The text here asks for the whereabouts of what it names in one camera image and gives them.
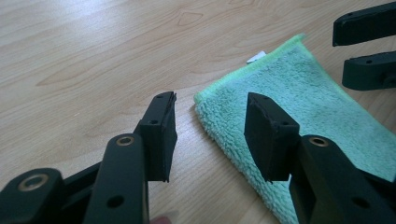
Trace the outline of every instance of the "folded cloth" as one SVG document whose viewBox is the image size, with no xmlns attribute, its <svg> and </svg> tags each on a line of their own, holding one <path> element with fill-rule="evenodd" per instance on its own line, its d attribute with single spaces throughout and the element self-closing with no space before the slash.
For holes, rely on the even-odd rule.
<svg viewBox="0 0 396 224">
<path fill-rule="evenodd" d="M 358 168 L 392 181 L 396 136 L 351 99 L 297 35 L 255 63 L 231 72 L 194 96 L 195 111 L 266 206 L 282 223 L 297 223 L 288 182 L 265 182 L 244 137 L 248 92 L 271 97 L 300 124 L 300 135 L 332 139 Z"/>
</svg>

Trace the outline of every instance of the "white tag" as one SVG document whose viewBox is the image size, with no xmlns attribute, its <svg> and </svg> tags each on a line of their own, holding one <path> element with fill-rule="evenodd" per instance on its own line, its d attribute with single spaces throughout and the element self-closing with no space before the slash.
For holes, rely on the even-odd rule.
<svg viewBox="0 0 396 224">
<path fill-rule="evenodd" d="M 255 56 L 253 56 L 252 58 L 250 58 L 249 60 L 247 60 L 247 64 L 254 63 L 254 62 L 256 62 L 257 60 L 259 60 L 260 58 L 264 57 L 265 55 L 267 55 L 267 54 L 265 53 L 265 51 L 260 51 L 258 54 L 256 54 Z"/>
</svg>

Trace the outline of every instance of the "light wood floor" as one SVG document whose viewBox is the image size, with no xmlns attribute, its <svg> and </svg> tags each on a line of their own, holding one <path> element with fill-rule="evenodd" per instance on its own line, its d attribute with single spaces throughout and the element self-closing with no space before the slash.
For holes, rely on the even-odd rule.
<svg viewBox="0 0 396 224">
<path fill-rule="evenodd" d="M 0 2 L 0 189 L 53 167 L 68 177 L 131 132 L 152 97 L 177 92 L 169 184 L 150 183 L 150 214 L 174 223 L 277 223 L 208 138 L 192 96 L 293 35 L 340 83 L 343 61 L 396 50 L 396 37 L 332 47 L 338 17 L 371 0 Z M 396 90 L 346 90 L 396 133 Z"/>
</svg>

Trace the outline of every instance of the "wood grain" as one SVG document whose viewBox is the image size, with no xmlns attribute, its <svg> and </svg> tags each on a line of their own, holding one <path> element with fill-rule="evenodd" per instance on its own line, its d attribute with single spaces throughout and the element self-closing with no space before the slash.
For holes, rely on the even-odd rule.
<svg viewBox="0 0 396 224">
<path fill-rule="evenodd" d="M 293 35 L 341 82 L 343 60 L 396 50 L 387 37 L 332 47 L 338 17 L 388 1 L 47 1 L 0 3 L 0 188 L 38 167 L 68 177 L 131 132 L 151 98 L 177 92 L 171 182 L 150 214 L 174 223 L 277 223 L 199 124 L 192 96 Z M 396 90 L 346 90 L 396 133 Z"/>
</svg>

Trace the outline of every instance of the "hole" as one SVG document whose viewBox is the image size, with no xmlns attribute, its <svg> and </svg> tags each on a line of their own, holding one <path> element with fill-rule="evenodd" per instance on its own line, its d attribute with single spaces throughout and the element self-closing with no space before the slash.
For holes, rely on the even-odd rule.
<svg viewBox="0 0 396 224">
<path fill-rule="evenodd" d="M 120 205 L 122 204 L 123 204 L 123 197 L 120 195 L 114 196 L 107 201 L 107 207 L 109 208 L 117 208 L 120 207 Z"/>
<path fill-rule="evenodd" d="M 31 175 L 18 185 L 18 190 L 20 191 L 31 191 L 34 189 L 39 189 L 49 180 L 49 176 L 45 174 Z"/>
<path fill-rule="evenodd" d="M 134 142 L 134 138 L 131 136 L 124 136 L 124 137 L 117 139 L 117 145 L 119 145 L 120 147 L 129 146 L 133 142 Z"/>
<path fill-rule="evenodd" d="M 364 208 L 364 209 L 370 207 L 370 204 L 366 200 L 364 200 L 363 198 L 354 197 L 354 198 L 352 198 L 352 202 L 354 204 L 356 204 L 357 206 L 359 206 L 361 208 Z"/>
<path fill-rule="evenodd" d="M 309 138 L 309 142 L 318 147 L 327 147 L 329 145 L 329 143 L 326 140 L 319 137 L 311 137 Z"/>
</svg>

